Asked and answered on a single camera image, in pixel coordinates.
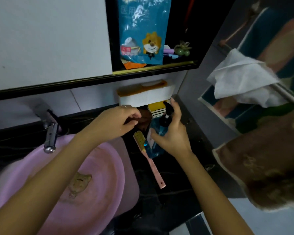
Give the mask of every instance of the brush handle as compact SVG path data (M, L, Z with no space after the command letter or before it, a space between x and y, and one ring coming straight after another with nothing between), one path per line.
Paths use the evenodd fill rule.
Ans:
M147 158L148 162L149 162L149 165L150 165L150 168L156 178L156 181L158 182L158 185L160 187L160 189L164 188L165 187L165 182L164 180L162 179L154 161L151 159L151 158Z

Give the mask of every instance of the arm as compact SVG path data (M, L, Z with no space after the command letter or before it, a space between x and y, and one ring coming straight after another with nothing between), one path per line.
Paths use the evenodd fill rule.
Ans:
M174 99L171 99L171 103L174 115L168 132L161 137L153 130L152 138L173 155L184 170L214 235L253 235L246 222L192 153L186 128L180 122L180 107Z
M105 110L0 208L0 235L36 234L88 154L102 142L120 137L141 117L138 109L118 106Z

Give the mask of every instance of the pink brush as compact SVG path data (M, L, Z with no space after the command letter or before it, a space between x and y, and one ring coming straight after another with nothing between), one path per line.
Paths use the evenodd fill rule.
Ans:
M160 189L164 188L165 182L163 181L156 165L154 164L154 161L148 157L147 152L145 150L145 146L144 146L145 137L144 137L143 133L141 131L137 131L136 133L134 133L134 139L135 139L140 151L142 152L142 154L145 156L145 158L147 158L149 165L150 165L150 168L156 178L156 181L157 181Z

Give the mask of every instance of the person's left hand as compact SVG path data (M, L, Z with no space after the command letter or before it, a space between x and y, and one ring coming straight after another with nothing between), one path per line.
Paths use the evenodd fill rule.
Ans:
M79 134L83 135L87 140L93 140L94 144L101 144L132 130L138 121L132 120L124 124L128 117L141 118L141 113L137 108L130 105L107 109Z

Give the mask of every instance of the blue soap bottle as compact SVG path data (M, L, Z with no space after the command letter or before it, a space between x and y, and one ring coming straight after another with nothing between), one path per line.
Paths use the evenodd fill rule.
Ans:
M161 117L154 118L151 120L150 127L155 129L157 134L160 136L164 136L168 131L168 127L172 121L172 113L174 112L173 106L168 102L163 102L165 104L165 115ZM151 130L149 129L147 138L145 140L145 149L150 158L158 157L164 154L165 150L160 147L152 138L151 138Z

